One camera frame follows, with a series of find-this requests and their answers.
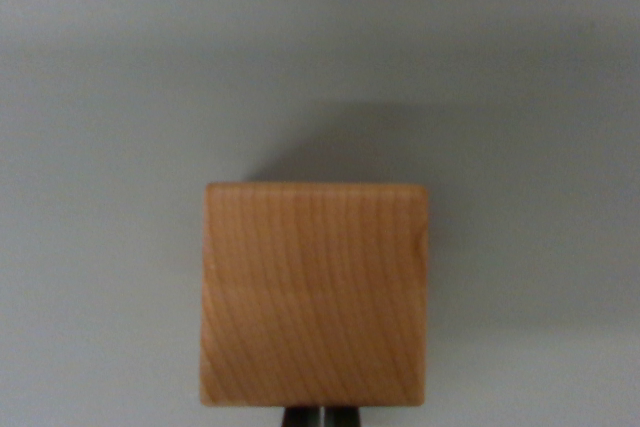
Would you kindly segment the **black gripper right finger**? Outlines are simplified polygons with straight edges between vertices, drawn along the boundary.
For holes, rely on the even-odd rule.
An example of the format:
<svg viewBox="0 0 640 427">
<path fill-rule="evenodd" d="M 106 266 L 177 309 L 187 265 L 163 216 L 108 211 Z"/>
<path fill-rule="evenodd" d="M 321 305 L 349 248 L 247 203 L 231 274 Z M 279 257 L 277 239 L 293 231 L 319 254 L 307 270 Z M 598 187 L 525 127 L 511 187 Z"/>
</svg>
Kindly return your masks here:
<svg viewBox="0 0 640 427">
<path fill-rule="evenodd" d="M 324 408 L 324 427 L 361 427 L 358 407 L 336 406 Z"/>
</svg>

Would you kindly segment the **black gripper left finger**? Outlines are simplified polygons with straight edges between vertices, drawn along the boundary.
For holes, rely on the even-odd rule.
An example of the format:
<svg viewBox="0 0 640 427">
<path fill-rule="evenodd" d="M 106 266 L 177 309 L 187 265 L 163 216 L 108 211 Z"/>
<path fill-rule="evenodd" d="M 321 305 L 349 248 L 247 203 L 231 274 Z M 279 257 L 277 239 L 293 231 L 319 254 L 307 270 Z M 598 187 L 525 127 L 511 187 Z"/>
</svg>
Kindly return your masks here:
<svg viewBox="0 0 640 427">
<path fill-rule="evenodd" d="M 281 427 L 321 427 L 321 414 L 321 407 L 286 407 Z"/>
</svg>

